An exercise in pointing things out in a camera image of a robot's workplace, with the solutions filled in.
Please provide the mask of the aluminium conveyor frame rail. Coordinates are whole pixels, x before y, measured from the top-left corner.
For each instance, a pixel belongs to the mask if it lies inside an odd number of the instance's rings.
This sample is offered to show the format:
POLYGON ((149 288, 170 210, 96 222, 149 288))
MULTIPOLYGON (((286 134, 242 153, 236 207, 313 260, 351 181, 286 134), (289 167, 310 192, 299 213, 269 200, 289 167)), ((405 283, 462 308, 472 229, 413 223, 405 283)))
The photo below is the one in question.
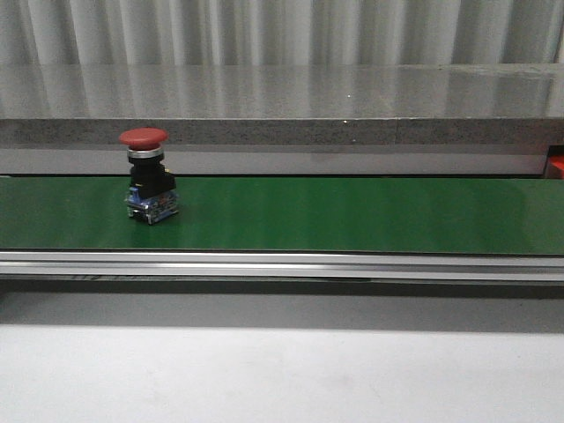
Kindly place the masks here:
POLYGON ((1 254, 4 275, 375 278, 560 284, 560 256, 440 256, 227 252, 17 251, 1 254))

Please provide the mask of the white pleated curtain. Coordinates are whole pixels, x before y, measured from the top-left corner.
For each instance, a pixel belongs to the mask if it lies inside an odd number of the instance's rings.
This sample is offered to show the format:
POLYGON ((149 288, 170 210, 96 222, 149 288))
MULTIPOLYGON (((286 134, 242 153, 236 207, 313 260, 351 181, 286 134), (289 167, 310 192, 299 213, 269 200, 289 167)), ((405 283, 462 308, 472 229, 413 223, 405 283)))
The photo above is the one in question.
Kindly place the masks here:
POLYGON ((560 1, 4 1, 2 64, 561 63, 560 1))

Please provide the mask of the red plastic tray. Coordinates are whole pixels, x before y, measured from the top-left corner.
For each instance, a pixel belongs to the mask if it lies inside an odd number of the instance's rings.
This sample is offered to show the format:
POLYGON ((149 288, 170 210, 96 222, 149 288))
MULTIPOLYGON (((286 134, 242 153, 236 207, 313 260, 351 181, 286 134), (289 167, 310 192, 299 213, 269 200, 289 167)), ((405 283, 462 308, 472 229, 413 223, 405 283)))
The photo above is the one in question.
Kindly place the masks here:
POLYGON ((564 179, 564 155, 553 155, 547 158, 545 177, 549 179, 564 179))

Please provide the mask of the grey stone counter ledge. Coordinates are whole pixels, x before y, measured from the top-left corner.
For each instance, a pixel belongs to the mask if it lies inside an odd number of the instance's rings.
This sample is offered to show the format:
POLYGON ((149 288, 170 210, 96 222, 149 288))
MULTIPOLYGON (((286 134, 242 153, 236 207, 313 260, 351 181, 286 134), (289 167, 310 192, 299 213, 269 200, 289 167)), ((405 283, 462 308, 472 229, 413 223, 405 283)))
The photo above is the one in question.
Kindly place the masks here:
POLYGON ((522 145, 563 141, 548 65, 5 65, 4 148, 112 148, 137 126, 174 145, 522 145))

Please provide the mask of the white panel under ledge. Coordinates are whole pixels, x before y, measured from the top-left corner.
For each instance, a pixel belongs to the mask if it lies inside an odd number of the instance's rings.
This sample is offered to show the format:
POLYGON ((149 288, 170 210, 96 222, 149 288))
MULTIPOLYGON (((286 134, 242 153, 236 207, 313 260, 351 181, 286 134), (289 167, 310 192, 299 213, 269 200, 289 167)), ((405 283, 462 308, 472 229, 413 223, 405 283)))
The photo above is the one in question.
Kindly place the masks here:
MULTIPOLYGON (((547 147, 494 145, 212 146, 173 145, 164 165, 175 174, 537 175, 547 147)), ((2 174, 127 174, 122 147, 8 148, 2 174)))

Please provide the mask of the green conveyor belt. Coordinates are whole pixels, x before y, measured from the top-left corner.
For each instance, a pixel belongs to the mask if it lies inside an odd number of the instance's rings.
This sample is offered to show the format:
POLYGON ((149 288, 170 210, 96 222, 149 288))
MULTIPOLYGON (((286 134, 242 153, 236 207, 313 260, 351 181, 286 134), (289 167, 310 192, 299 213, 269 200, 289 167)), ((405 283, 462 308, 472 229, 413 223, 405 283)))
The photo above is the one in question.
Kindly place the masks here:
POLYGON ((1 181, 5 249, 561 255, 563 183, 547 179, 180 176, 178 214, 130 219, 124 176, 1 181))

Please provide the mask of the red mushroom push button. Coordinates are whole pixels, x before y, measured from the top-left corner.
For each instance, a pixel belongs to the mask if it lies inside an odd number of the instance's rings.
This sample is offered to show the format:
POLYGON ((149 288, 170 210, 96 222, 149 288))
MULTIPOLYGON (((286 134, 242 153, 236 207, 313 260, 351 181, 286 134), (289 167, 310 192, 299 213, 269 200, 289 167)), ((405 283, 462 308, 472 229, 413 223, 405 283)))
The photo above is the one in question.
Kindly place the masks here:
POLYGON ((167 140, 165 130, 153 127, 126 130, 119 137, 132 165, 125 198, 130 219, 155 225, 179 211, 175 178, 161 163, 167 140))

